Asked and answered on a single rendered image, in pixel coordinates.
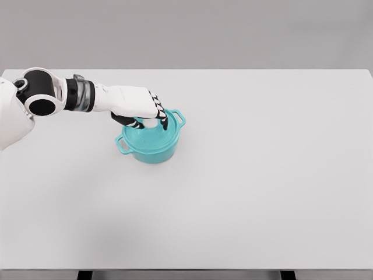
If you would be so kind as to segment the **teal pot lid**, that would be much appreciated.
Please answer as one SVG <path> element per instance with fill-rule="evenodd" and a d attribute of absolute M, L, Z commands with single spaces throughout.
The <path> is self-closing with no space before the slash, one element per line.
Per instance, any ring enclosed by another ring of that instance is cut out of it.
<path fill-rule="evenodd" d="M 166 110 L 166 114 L 168 117 L 166 130 L 163 129 L 160 120 L 158 120 L 157 126 L 153 128 L 123 127 L 122 134 L 125 143 L 137 151 L 155 151 L 169 147 L 180 132 L 180 123 L 170 110 Z"/>

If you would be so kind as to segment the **teal pot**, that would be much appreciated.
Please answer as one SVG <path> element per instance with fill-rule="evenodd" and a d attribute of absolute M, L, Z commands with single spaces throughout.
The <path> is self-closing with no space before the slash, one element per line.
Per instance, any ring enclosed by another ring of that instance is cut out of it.
<path fill-rule="evenodd" d="M 119 136 L 117 136 L 116 139 L 115 139 L 115 143 L 116 143 L 119 151 L 123 155 L 132 154 L 135 159 L 137 159 L 140 162 L 144 162 L 144 163 L 155 164 L 155 163 L 162 163 L 166 160 L 169 160 L 169 158 L 171 158 L 173 156 L 173 154 L 175 153 L 175 151 L 177 149 L 178 141 L 179 141 L 179 137 L 180 137 L 180 133 L 181 133 L 181 128 L 182 128 L 182 126 L 184 126 L 186 124 L 186 118 L 183 116 L 183 114 L 179 110 L 173 109 L 173 110 L 170 110 L 170 111 L 175 115 L 175 117 L 177 117 L 177 119 L 180 123 L 179 124 L 180 132 L 177 135 L 177 137 L 175 138 L 175 140 L 172 141 L 172 143 L 169 147 L 164 147 L 162 149 L 158 149 L 158 150 L 155 150 L 155 151 L 149 151 L 149 150 L 148 151 L 138 151 L 138 150 L 135 150 L 134 148 L 131 148 L 129 146 L 129 144 L 125 143 L 124 136 L 121 132 L 121 134 Z"/>

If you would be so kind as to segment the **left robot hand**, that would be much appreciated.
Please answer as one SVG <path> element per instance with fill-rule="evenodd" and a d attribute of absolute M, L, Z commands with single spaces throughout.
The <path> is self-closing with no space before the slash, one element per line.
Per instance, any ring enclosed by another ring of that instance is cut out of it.
<path fill-rule="evenodd" d="M 111 118 L 125 127 L 144 129 L 137 118 L 157 119 L 168 128 L 168 117 L 157 95 L 145 87 L 111 86 Z"/>

